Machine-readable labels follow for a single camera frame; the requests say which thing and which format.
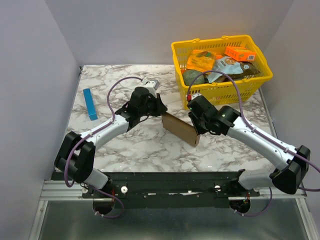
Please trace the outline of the long blue bar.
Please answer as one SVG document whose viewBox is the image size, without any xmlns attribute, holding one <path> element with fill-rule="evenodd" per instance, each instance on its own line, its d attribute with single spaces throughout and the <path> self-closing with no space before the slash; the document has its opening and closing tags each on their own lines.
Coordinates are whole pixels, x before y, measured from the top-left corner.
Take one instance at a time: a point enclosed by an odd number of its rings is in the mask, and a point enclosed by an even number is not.
<svg viewBox="0 0 320 240">
<path fill-rule="evenodd" d="M 91 121 L 95 121 L 98 119 L 98 115 L 95 109 L 95 104 L 93 101 L 93 97 L 92 97 L 92 93 L 91 90 L 89 88 L 85 88 L 83 89 L 83 96 L 84 96 L 84 101 L 86 104 L 86 108 L 87 108 L 87 113 L 89 116 L 89 119 Z"/>
</svg>

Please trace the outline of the dark brown snack bag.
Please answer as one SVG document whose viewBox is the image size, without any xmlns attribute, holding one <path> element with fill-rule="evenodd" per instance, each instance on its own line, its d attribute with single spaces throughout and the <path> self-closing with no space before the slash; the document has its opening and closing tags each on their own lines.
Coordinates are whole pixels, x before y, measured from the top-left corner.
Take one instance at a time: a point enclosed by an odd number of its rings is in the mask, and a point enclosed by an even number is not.
<svg viewBox="0 0 320 240">
<path fill-rule="evenodd" d="M 219 69 L 229 75 L 233 80 L 244 79 L 248 76 L 255 76 L 260 73 L 260 71 L 250 62 L 235 62 L 233 64 L 226 64 Z"/>
</svg>

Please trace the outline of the orange snack pouch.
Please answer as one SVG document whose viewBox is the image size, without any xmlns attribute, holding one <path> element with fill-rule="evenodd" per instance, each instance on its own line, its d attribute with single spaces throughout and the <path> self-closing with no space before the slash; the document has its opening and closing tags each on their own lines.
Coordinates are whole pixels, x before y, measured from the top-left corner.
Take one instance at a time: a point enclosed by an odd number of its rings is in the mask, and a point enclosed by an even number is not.
<svg viewBox="0 0 320 240">
<path fill-rule="evenodd" d="M 194 49 L 187 59 L 186 68 L 199 72 L 210 71 L 216 62 L 216 53 L 208 50 Z"/>
</svg>

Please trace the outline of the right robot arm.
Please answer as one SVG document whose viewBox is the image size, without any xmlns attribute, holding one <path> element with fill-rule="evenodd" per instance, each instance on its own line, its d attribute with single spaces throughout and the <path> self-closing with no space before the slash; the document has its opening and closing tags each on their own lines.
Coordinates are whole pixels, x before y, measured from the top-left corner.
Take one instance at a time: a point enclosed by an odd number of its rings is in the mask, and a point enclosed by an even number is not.
<svg viewBox="0 0 320 240">
<path fill-rule="evenodd" d="M 268 187 L 275 187 L 289 195 L 297 192 L 309 170 L 309 164 L 300 158 L 310 158 L 309 148 L 286 144 L 243 119 L 236 109 L 230 106 L 216 109 L 199 93 L 189 98 L 187 107 L 197 134 L 229 136 L 272 163 L 270 168 L 239 170 L 236 179 L 230 183 L 230 191 L 234 195 L 241 196 L 247 190 Z"/>
</svg>

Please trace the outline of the green round melon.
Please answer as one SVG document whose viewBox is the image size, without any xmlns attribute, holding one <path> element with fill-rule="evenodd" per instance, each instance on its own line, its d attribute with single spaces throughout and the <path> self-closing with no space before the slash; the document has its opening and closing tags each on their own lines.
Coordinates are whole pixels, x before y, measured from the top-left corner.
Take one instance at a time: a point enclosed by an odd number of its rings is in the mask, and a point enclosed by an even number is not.
<svg viewBox="0 0 320 240">
<path fill-rule="evenodd" d="M 189 86 L 195 79 L 193 85 L 201 85 L 205 83 L 205 77 L 198 70 L 189 69 L 182 74 L 184 84 Z"/>
</svg>

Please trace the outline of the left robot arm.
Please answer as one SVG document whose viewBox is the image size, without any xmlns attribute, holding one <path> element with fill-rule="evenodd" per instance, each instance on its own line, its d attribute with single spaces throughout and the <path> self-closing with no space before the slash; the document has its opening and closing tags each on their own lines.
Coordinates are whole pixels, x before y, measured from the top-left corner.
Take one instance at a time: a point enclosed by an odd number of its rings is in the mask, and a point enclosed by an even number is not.
<svg viewBox="0 0 320 240">
<path fill-rule="evenodd" d="M 141 122 L 142 117 L 160 117 L 168 108 L 163 104 L 160 94 L 153 88 L 136 87 L 130 100 L 105 123 L 77 134 L 69 132 L 62 142 L 54 161 L 54 166 L 68 179 L 76 183 L 93 186 L 93 191 L 101 198 L 111 191 L 109 176 L 94 168 L 96 150 L 122 135 Z"/>
</svg>

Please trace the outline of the brown cardboard box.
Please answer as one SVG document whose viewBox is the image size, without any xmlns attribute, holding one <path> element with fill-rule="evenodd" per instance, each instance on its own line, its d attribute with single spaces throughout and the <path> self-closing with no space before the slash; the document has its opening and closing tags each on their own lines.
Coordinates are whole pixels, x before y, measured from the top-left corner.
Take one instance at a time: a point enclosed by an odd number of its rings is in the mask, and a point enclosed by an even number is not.
<svg viewBox="0 0 320 240">
<path fill-rule="evenodd" d="M 182 141 L 186 142 L 192 147 L 196 147 L 200 142 L 200 135 L 197 135 L 195 128 L 187 122 L 173 116 L 166 112 L 161 116 L 162 126 L 174 134 Z"/>
</svg>

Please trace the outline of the light blue snack bag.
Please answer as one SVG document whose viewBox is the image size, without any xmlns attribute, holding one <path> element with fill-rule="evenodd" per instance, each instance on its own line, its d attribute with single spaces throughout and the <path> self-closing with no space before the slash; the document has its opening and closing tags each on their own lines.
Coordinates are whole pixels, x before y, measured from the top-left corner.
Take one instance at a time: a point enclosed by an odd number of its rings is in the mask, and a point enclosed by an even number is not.
<svg viewBox="0 0 320 240">
<path fill-rule="evenodd" d="M 240 75 L 244 73 L 240 62 L 234 60 L 229 56 L 224 56 L 216 60 L 212 70 L 223 72 L 229 76 Z M 211 72 L 207 74 L 207 80 L 210 84 L 221 83 L 225 80 L 225 77 L 220 73 Z"/>
</svg>

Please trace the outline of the aluminium frame rail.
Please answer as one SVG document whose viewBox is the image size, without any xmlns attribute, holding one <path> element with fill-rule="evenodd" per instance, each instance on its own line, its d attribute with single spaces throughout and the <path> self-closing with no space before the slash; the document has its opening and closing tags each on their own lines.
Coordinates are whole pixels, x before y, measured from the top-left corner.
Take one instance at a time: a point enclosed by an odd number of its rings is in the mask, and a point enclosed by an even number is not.
<svg viewBox="0 0 320 240">
<path fill-rule="evenodd" d="M 76 184 L 46 181 L 31 229 L 32 240 L 317 240 L 320 235 L 306 195 L 284 195 L 265 189 L 251 199 L 241 217 L 231 209 L 131 209 L 116 219 L 94 215 L 92 201 Z"/>
</svg>

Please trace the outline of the orange carton box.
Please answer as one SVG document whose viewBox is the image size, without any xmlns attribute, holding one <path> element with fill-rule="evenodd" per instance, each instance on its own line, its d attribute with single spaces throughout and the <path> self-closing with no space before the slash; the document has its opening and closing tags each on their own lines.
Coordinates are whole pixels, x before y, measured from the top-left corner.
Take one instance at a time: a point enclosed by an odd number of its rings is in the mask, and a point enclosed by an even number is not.
<svg viewBox="0 0 320 240">
<path fill-rule="evenodd" d="M 239 46 L 227 46 L 224 54 L 238 62 L 253 62 L 256 59 L 256 52 Z"/>
</svg>

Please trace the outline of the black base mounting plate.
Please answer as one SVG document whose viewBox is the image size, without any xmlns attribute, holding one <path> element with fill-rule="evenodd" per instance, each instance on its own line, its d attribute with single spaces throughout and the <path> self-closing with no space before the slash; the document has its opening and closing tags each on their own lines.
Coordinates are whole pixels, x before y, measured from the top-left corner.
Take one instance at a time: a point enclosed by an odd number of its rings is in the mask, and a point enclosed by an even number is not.
<svg viewBox="0 0 320 240">
<path fill-rule="evenodd" d="M 246 213 L 249 197 L 258 197 L 257 188 L 275 187 L 286 194 L 297 190 L 289 177 L 272 172 L 267 182 L 243 180 L 238 172 L 110 172 L 111 180 L 101 190 L 84 183 L 82 197 L 93 201 L 100 213 L 111 209 L 233 208 Z"/>
</svg>

